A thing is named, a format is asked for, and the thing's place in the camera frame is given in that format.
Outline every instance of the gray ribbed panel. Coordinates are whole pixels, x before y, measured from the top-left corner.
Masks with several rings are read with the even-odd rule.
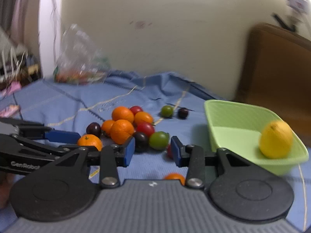
[[[250,225],[219,213],[201,191],[179,181],[127,180],[101,191],[80,215],[57,223],[20,218],[5,233],[298,233],[285,220]]]

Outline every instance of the white logo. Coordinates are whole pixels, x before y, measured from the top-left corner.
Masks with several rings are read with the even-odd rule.
[[[16,166],[16,167],[21,167],[21,168],[27,168],[27,169],[34,169],[34,170],[38,170],[40,168],[40,166],[33,166],[33,165],[28,165],[26,163],[24,164],[20,164],[20,163],[16,163],[15,161],[11,162],[11,166]]]
[[[149,186],[151,186],[151,187],[155,187],[157,185],[158,185],[158,183],[156,183],[155,181],[149,183]]]

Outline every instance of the red fruit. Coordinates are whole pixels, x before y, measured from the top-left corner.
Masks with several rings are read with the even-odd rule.
[[[169,146],[167,147],[166,149],[166,155],[170,158],[170,159],[173,159],[173,154],[172,154],[172,151],[171,151],[171,145],[169,144]]]
[[[138,112],[143,111],[143,110],[139,106],[133,106],[132,108],[130,108],[130,111],[132,111],[132,113],[136,115]]]
[[[152,124],[142,121],[137,125],[136,131],[143,132],[150,137],[155,132],[155,129]]]

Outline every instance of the orange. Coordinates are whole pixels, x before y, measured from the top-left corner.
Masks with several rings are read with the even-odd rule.
[[[127,107],[120,106],[120,107],[115,108],[112,111],[111,116],[114,121],[122,119],[122,120],[127,120],[130,123],[134,122],[134,114]]]
[[[113,124],[114,124],[113,120],[106,120],[101,125],[101,130],[104,131],[105,135],[108,136],[108,137],[110,137],[110,129],[111,129]]]
[[[82,136],[78,142],[77,145],[79,146],[95,146],[98,151],[101,151],[103,144],[101,140],[92,134],[86,134]]]
[[[141,123],[142,121],[145,121],[147,123],[153,123],[153,117],[144,111],[140,111],[138,112],[135,117],[134,117],[135,123],[138,125],[139,123]]]
[[[110,136],[117,144],[124,144],[134,133],[133,125],[127,120],[117,120],[110,129]]]
[[[166,175],[164,177],[164,180],[180,180],[180,182],[183,186],[185,185],[185,181],[186,181],[184,176],[182,176],[181,174],[176,173],[176,172],[173,172],[173,173]]]

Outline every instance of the red tomato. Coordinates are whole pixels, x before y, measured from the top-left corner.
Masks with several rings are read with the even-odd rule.
[[[130,108],[130,111],[132,111],[132,113],[133,113],[134,115],[136,115],[138,112],[143,111],[143,110],[142,110],[142,108],[139,107],[139,106],[133,106],[133,107]]]
[[[136,131],[143,132],[150,137],[155,132],[155,129],[152,124],[143,121],[137,125]]]
[[[180,180],[180,182],[183,186],[185,185],[185,181],[186,181],[184,176],[182,176],[181,174],[176,173],[176,172],[173,172],[173,173],[166,175],[164,177],[164,180]]]
[[[170,158],[170,159],[173,159],[173,154],[172,154],[172,151],[171,151],[171,145],[169,144],[169,146],[167,147],[166,149],[166,155]]]

